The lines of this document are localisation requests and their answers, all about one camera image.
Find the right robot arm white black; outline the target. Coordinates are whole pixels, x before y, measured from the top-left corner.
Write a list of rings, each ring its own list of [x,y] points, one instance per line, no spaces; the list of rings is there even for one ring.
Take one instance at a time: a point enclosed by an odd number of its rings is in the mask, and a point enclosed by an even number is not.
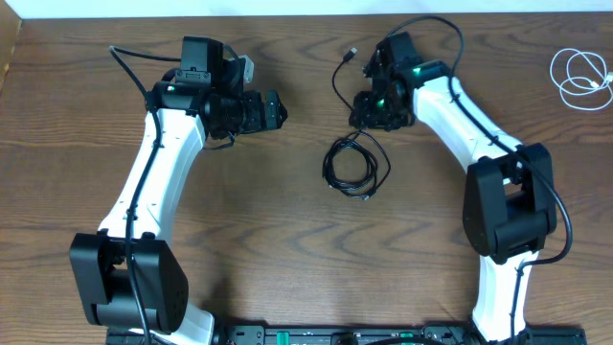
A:
[[[380,41],[363,69],[372,88],[353,100],[351,126],[387,131],[428,126],[465,171],[463,227],[480,256],[479,294],[471,314],[481,340],[509,343],[526,328],[529,273],[556,229],[555,203],[528,164],[553,178],[549,152],[505,133],[464,93],[440,60],[425,61],[409,34]]]

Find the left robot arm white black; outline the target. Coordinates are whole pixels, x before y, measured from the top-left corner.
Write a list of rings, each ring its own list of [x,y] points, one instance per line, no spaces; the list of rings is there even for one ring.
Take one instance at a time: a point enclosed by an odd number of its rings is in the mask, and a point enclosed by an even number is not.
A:
[[[86,320],[118,344],[224,344],[225,329],[190,300],[171,250],[174,217],[196,156],[240,135],[275,130],[287,117],[276,91],[250,88],[250,57],[187,36],[180,57],[142,89],[145,131],[125,185],[94,233],[74,237],[69,260]]]

